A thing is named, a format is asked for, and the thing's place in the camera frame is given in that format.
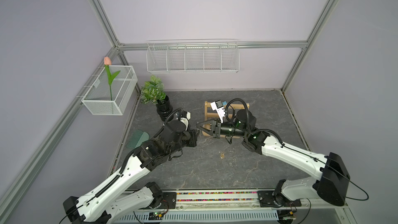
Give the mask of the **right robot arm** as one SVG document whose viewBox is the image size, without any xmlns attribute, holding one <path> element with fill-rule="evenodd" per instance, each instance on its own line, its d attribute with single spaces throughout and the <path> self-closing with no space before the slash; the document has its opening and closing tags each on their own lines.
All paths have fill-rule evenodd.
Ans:
<svg viewBox="0 0 398 224">
<path fill-rule="evenodd" d="M 284 142 L 271 129 L 257 128 L 256 117 L 240 98 L 227 104 L 218 100 L 210 105 L 218 117 L 197 123 L 200 131 L 215 139 L 224 136 L 228 143 L 234 137 L 242 138 L 242 145 L 250 152 L 278 159 L 308 174 L 304 179 L 281 179 L 273 192 L 259 193 L 261 206 L 280 208 L 312 198 L 334 206 L 345 205 L 352 181 L 341 156 L 304 150 Z"/>
</svg>

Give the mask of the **wooden jewelry display stand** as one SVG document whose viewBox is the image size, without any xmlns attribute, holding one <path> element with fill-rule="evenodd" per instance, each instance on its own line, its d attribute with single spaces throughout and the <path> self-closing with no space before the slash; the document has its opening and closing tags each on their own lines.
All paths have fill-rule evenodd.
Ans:
<svg viewBox="0 0 398 224">
<path fill-rule="evenodd" d="M 247 105 L 247 108 L 250 109 L 250 104 L 246 103 L 246 105 Z M 226 108 L 227 102 L 223 102 L 223 106 L 224 106 L 224 108 Z M 226 111 L 226 113 L 228 113 L 230 119 L 232 119 L 232 117 L 233 117 L 233 110 L 232 109 L 234 109 L 235 110 L 235 114 L 237 114 L 237 112 L 239 110 L 244 110 L 245 108 L 244 108 L 244 105 L 242 103 L 240 103 L 240 104 L 232 103 L 230 105 L 230 108 L 228 109 L 228 111 Z M 210 102 L 205 101 L 205 104 L 204 104 L 204 120 L 210 120 L 210 119 L 214 119 L 214 118 L 219 119 L 218 113 L 216 111 L 212 110 Z M 205 124 L 204 127 L 205 128 L 209 128 L 210 124 Z M 210 137 L 211 136 L 211 135 L 205 133 L 205 131 L 202 131 L 202 134 L 205 137 Z"/>
</svg>

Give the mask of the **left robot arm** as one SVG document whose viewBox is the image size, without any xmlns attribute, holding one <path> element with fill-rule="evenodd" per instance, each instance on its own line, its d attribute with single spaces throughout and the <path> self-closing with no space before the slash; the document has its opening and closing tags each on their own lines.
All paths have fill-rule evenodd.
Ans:
<svg viewBox="0 0 398 224">
<path fill-rule="evenodd" d="M 63 203 L 65 218 L 72 224 L 112 224 L 141 208 L 162 205 L 163 192 L 155 182 L 123 197 L 122 194 L 156 167 L 179 158 L 183 148 L 195 147 L 199 132 L 190 127 L 191 114 L 178 108 L 160 130 L 125 157 L 121 167 L 93 190 Z"/>
</svg>

